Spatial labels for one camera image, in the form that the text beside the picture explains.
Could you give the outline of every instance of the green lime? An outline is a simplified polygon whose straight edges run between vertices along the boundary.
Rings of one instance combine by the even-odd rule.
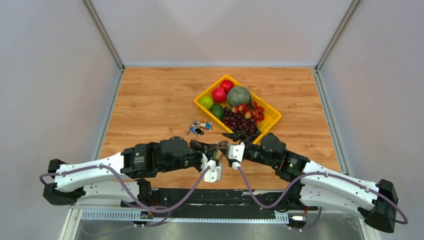
[[[224,117],[224,108],[223,106],[219,105],[219,104],[214,104],[211,108],[210,108],[210,112],[217,117],[219,120],[223,119]]]
[[[200,105],[202,105],[205,109],[210,109],[212,105],[214,105],[214,99],[211,96],[204,96],[199,101]]]

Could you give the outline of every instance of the black key fob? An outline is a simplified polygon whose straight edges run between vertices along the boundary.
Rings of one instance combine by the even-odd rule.
[[[196,130],[194,130],[196,133],[198,133],[198,134],[200,134],[200,135],[203,135],[203,134],[205,134],[205,132],[204,131],[202,131],[200,128],[196,128]]]

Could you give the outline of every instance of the red apple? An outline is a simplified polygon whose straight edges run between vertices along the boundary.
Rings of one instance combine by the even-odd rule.
[[[221,82],[219,86],[224,89],[226,94],[228,94],[228,92],[234,87],[234,83],[230,80],[225,79]]]
[[[227,100],[227,94],[224,91],[224,88],[217,87],[212,91],[212,99],[215,103],[222,103]]]
[[[233,108],[231,109],[231,111],[232,111],[233,113],[235,113],[235,114],[240,113],[240,111],[239,111],[239,107],[238,107],[238,106],[233,107]]]
[[[251,111],[246,111],[245,113],[244,113],[244,118],[245,119],[250,119],[252,117],[252,112]]]
[[[240,104],[240,106],[238,107],[238,110],[240,112],[246,112],[248,110],[248,106],[245,103]]]
[[[254,124],[256,125],[256,127],[260,128],[261,127],[261,121],[259,119],[256,119],[254,121]]]
[[[259,113],[256,110],[251,111],[252,112],[252,118],[257,119],[259,118]]]
[[[258,106],[258,107],[256,108],[256,110],[257,110],[257,112],[258,112],[258,113],[260,113],[260,114],[263,114],[263,113],[264,113],[264,108],[263,108],[263,107],[261,107],[261,106]]]

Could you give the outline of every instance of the metal edge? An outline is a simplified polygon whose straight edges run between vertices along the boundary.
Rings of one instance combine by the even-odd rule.
[[[361,0],[352,0],[349,7],[346,10],[346,13],[344,14],[343,18],[341,19],[339,25],[337,26],[337,29],[335,30],[333,36],[331,37],[330,42],[328,43],[327,47],[325,48],[324,52],[322,53],[321,58],[318,61],[318,64],[316,65],[316,70],[321,70],[324,66],[324,63],[326,62],[328,56],[330,55],[331,51],[333,50],[334,46],[336,45],[337,41],[339,40],[339,37],[342,35],[343,31],[346,28],[346,25],[351,20],[353,14],[355,13],[355,10],[357,9],[359,3]]]
[[[82,209],[69,209],[59,240],[74,240],[80,225]]]
[[[122,63],[122,60],[118,54],[118,51],[116,50],[114,44],[111,41],[111,38],[108,35],[108,32],[106,31],[105,27],[103,26],[102,21],[100,20],[99,14],[96,11],[96,8],[94,7],[94,4],[91,0],[82,0],[82,3],[84,3],[85,8],[88,11],[88,14],[91,17],[91,20],[93,21],[94,25],[96,26],[101,38],[104,41],[104,44],[106,44],[107,49],[109,50],[110,54],[113,57],[113,60],[115,61],[118,68],[121,70],[121,72],[124,71],[125,66]]]
[[[334,145],[335,154],[337,157],[338,165],[340,166],[340,170],[342,172],[346,172],[349,174],[348,167],[346,164],[346,158],[343,154],[343,145],[339,138],[339,131],[336,125],[336,122],[333,118],[333,111],[330,105],[330,102],[327,98],[327,91],[322,82],[321,73],[318,71],[313,71],[313,78],[315,79],[316,89],[318,90],[319,99],[321,100],[322,110],[324,111],[325,120],[328,125],[328,130],[331,135],[331,139]]]
[[[126,64],[126,68],[310,68],[316,65],[261,65],[261,64]]]
[[[103,148],[103,143],[105,141],[106,133],[108,132],[109,123],[111,122],[112,113],[114,111],[115,102],[117,101],[118,92],[119,92],[120,87],[121,87],[121,82],[122,82],[122,79],[124,77],[124,73],[125,73],[125,70],[121,71],[121,73],[120,73],[119,80],[118,80],[118,83],[116,85],[116,89],[115,89],[112,101],[110,103],[109,112],[107,113],[107,119],[106,119],[106,122],[104,124],[104,128],[103,128],[103,131],[101,133],[101,137],[98,140],[97,151],[96,151],[95,157],[92,159],[93,161],[100,158],[100,154],[101,154],[102,148]]]
[[[364,220],[359,219],[360,227],[362,229],[363,238],[365,240],[381,240],[380,232],[370,226],[368,226]]]

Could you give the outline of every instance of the wooden tabletop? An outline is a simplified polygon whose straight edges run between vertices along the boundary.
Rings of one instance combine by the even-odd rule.
[[[208,117],[194,99],[223,75],[230,75],[282,114],[271,129],[287,149],[339,171],[335,150],[310,68],[264,67],[128,67],[125,69],[101,158],[136,144],[159,142],[172,136],[186,141],[193,120]],[[225,140],[217,124],[198,140]],[[244,161],[242,169],[254,189],[284,189],[287,182],[258,163]],[[199,173],[194,168],[158,173],[149,178],[153,188],[191,188]],[[201,182],[199,188],[246,189],[239,171],[223,162],[222,180]]]

